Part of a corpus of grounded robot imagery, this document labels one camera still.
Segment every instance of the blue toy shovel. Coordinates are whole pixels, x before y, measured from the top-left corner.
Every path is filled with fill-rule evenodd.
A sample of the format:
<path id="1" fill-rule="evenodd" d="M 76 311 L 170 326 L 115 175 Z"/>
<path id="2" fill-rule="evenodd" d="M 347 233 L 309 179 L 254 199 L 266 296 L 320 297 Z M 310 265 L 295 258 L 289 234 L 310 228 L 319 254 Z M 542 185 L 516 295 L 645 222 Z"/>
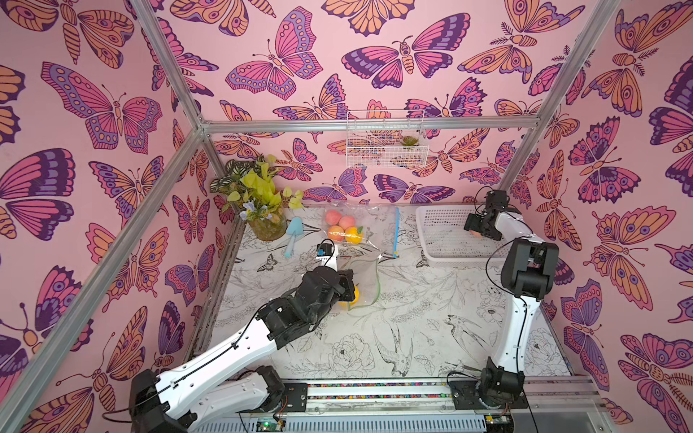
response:
<path id="1" fill-rule="evenodd" d="M 291 236 L 291 239 L 289 239 L 289 245 L 286 245 L 284 250 L 284 257 L 289 258 L 294 255 L 296 238 L 303 234 L 303 220 L 300 217 L 292 218 L 289 227 L 286 229 L 286 234 Z"/>

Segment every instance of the table surface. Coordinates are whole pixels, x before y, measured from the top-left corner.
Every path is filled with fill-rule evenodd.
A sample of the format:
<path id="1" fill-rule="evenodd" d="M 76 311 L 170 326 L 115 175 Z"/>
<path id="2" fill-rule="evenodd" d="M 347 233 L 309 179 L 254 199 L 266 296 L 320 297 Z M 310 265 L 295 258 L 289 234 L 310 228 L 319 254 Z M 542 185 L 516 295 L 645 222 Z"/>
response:
<path id="1" fill-rule="evenodd" d="M 415 210 L 400 208 L 397 259 L 381 259 L 376 266 L 378 254 L 369 253 L 349 266 L 364 299 L 380 286 L 377 302 L 352 310 L 337 304 L 315 332 L 256 365 L 271 364 L 283 378 L 310 379 L 417 378 L 446 375 L 464 365 L 484 367 L 502 332 L 506 296 L 482 267 L 430 267 L 421 253 Z M 284 258 L 287 235 L 262 242 L 246 228 L 210 347 L 237 332 L 268 299 L 296 287 L 301 275 L 317 265 L 324 212 L 296 211 L 304 234 L 292 258 Z M 499 269 L 490 271 L 499 281 Z M 543 315 L 532 322 L 525 374 L 569 375 Z"/>

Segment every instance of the plant pot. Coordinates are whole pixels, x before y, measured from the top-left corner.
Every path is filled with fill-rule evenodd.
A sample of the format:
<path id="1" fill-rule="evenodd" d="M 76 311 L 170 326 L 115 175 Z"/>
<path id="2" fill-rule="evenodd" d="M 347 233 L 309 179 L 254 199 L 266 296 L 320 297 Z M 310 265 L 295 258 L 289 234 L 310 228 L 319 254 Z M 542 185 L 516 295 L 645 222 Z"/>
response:
<path id="1" fill-rule="evenodd" d="M 284 233 L 286 233 L 286 218 L 281 209 L 279 209 L 277 213 L 278 215 L 274 218 L 275 221 L 267 219 L 248 221 L 248 225 L 253 229 L 255 236 L 257 236 L 259 240 L 276 240 L 284 236 Z"/>

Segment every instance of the bird drawing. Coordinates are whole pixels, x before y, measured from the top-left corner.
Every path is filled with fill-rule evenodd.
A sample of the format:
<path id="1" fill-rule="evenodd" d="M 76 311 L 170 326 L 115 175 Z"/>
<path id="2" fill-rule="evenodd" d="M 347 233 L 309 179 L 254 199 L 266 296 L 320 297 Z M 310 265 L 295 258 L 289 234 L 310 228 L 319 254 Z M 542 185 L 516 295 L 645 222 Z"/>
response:
<path id="1" fill-rule="evenodd" d="M 452 325 L 453 329 L 450 331 L 450 333 L 453 335 L 453 338 L 457 344 L 459 344 L 459 347 L 461 347 L 462 350 L 464 350 L 470 357 L 474 358 L 469 352 L 469 346 L 474 346 L 474 343 L 478 344 L 482 348 L 484 347 L 482 343 L 486 344 L 487 346 L 489 345 L 477 333 L 474 333 L 469 329 L 470 324 L 481 329 L 481 326 L 477 325 L 473 321 L 460 316 L 448 315 L 448 318 L 445 319 L 445 323 Z"/>
<path id="2" fill-rule="evenodd" d="M 380 352 L 383 361 L 392 364 L 392 375 L 404 377 L 409 373 L 409 366 L 412 364 L 414 342 L 410 340 L 409 355 L 405 355 L 402 351 L 402 338 L 399 335 L 399 328 L 397 328 L 397 335 L 395 335 L 391 326 L 390 332 L 392 332 L 392 339 L 394 340 L 394 352 L 387 350 L 383 343 L 380 342 L 376 335 L 375 328 L 373 329 L 373 337 L 376 339 L 376 346 L 378 347 L 378 352 Z"/>

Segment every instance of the potted plant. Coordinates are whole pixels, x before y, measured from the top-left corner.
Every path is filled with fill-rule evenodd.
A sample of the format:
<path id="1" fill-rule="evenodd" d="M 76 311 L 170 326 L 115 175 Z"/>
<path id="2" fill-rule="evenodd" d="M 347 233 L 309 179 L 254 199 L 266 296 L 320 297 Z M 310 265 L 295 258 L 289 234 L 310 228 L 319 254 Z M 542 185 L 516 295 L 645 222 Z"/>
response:
<path id="1" fill-rule="evenodd" d="M 275 240 L 284 235 L 284 207 L 303 207 L 303 191 L 292 192 L 288 186 L 277 191 L 272 180 L 274 170 L 270 167 L 273 160 L 272 155 L 267 161 L 262 155 L 256 161 L 231 160 L 226 164 L 226 175 L 213 180 L 209 187 L 211 192 L 227 196 L 222 211 L 233 205 L 242 209 L 239 216 L 260 240 Z"/>

